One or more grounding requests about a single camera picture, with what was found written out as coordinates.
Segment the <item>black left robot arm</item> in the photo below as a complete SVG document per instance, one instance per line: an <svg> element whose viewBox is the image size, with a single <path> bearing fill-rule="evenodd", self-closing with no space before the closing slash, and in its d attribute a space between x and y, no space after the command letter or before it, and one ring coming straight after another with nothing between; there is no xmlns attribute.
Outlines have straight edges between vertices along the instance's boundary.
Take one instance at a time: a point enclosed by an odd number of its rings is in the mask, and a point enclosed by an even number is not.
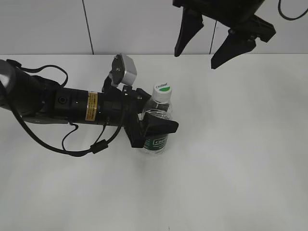
<svg viewBox="0 0 308 231"><path fill-rule="evenodd" d="M117 55L101 92L67 88L64 83L38 75L41 68L29 69L14 60L0 62L0 106L13 113L23 129L42 144L28 124L92 124L124 129L133 148L142 148L147 139L175 133L176 121L144 111L151 96L133 89L133 61Z"/></svg>

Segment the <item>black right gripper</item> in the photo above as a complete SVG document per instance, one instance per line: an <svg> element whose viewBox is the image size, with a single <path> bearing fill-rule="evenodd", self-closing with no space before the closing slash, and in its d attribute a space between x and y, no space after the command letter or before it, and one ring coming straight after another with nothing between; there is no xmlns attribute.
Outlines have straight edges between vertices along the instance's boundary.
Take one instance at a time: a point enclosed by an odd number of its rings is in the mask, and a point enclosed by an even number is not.
<svg viewBox="0 0 308 231"><path fill-rule="evenodd" d="M173 6L183 8L174 56L179 57L204 27L203 16L230 28L225 41L211 59L212 69L252 51L256 47L256 37L268 42L276 30L273 24L256 15L263 3L263 0L174 0Z"/></svg>

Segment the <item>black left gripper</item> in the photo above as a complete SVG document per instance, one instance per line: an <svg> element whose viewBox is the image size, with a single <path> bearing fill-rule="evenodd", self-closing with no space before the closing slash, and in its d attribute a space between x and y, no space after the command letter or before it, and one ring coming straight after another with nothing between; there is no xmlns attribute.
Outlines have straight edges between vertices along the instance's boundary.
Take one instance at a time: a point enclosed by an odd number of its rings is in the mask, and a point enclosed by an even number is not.
<svg viewBox="0 0 308 231"><path fill-rule="evenodd" d="M139 119L139 114L151 95L141 88L133 89L124 85L120 90L116 87L103 87L102 100L99 102L104 126L115 126L116 131L107 140L98 142L99 147L107 148L117 137L121 128L124 128L130 141L131 147L142 148L146 138L175 133L179 123L156 117L152 114L145 114L143 124Z"/></svg>

